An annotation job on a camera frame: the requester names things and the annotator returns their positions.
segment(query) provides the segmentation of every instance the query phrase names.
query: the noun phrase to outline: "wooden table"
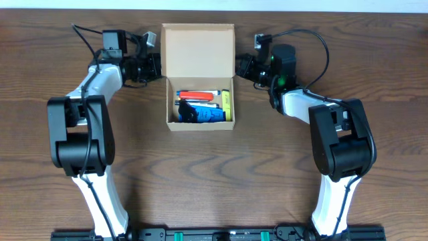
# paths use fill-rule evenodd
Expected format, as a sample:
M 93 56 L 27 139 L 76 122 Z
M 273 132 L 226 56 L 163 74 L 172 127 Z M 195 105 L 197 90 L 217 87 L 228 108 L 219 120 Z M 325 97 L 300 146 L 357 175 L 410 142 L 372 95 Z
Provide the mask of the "wooden table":
M 198 11 L 0 10 L 1 240 L 48 240 L 93 227 L 79 189 L 52 165 L 46 102 L 86 76 L 90 52 L 70 23 L 160 33 L 161 23 L 234 23 L 236 53 L 255 33 L 316 30 L 330 68 L 313 91 L 359 98 L 378 147 L 349 224 L 381 224 L 388 240 L 428 238 L 428 15 Z M 99 35 L 85 33 L 99 48 Z M 297 49 L 299 80 L 324 67 L 311 35 L 281 37 Z M 233 131 L 172 133 L 165 80 L 123 89 L 109 105 L 118 193 L 132 222 L 178 227 L 306 222 L 318 199 L 309 126 L 272 110 L 265 92 L 235 78 Z

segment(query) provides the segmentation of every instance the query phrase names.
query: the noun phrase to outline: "robotic arm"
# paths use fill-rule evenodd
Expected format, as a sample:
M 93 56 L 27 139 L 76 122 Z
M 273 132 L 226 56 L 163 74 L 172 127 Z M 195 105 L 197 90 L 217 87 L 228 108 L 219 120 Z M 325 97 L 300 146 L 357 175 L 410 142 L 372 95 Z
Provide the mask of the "robotic arm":
M 128 40 L 137 44 L 137 51 L 133 56 L 125 56 L 127 34 L 130 35 L 122 30 L 103 31 L 104 48 L 94 53 L 84 81 L 67 96 L 51 98 L 47 103 L 53 163 L 63 168 L 80 188 L 95 223 L 91 232 L 53 232 L 51 241 L 386 240 L 382 227 L 346 225 L 354 190 L 376 159 L 361 101 L 331 100 L 300 88 L 296 84 L 292 46 L 274 46 L 271 64 L 264 65 L 272 40 L 264 35 L 255 36 L 259 56 L 244 55 L 237 75 L 259 87 L 270 86 L 272 107 L 310 124 L 314 159 L 322 174 L 318 204 L 310 224 L 280 224 L 267 229 L 133 229 L 112 177 L 114 138 L 107 104 L 115 92 L 129 87 L 126 80 L 146 84 L 161 76 L 161 66 L 159 54 L 146 52 L 153 47 L 155 34 L 131 34 Z M 87 125 L 88 132 L 68 132 L 78 125 Z M 350 134 L 338 137 L 338 131 Z

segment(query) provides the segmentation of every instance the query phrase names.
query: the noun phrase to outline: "cardboard box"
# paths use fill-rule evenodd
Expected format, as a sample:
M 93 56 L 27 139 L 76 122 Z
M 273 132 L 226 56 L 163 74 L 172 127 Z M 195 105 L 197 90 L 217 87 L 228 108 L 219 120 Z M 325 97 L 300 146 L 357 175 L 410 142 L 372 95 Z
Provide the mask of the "cardboard box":
M 162 75 L 167 77 L 167 125 L 172 131 L 232 130 L 235 125 L 233 24 L 164 23 L 160 40 Z M 179 123 L 177 90 L 230 91 L 231 121 Z M 213 102 L 220 104 L 221 96 Z

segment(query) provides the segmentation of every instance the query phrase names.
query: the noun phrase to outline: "red object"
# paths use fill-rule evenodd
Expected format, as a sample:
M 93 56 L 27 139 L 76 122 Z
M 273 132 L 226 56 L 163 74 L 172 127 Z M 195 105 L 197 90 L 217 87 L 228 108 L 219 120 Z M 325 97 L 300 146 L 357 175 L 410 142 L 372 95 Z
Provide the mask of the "red object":
M 180 98 L 183 100 L 208 100 L 212 101 L 214 99 L 213 93 L 207 93 L 207 92 L 188 92 L 188 91 L 181 91 L 180 92 Z

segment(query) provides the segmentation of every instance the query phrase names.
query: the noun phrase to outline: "box lid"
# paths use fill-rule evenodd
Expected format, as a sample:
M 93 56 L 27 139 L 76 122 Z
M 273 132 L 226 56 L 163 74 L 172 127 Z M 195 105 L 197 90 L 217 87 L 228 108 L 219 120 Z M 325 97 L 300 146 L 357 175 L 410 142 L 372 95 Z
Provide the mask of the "box lid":
M 160 40 L 162 75 L 233 77 L 233 24 L 164 23 Z

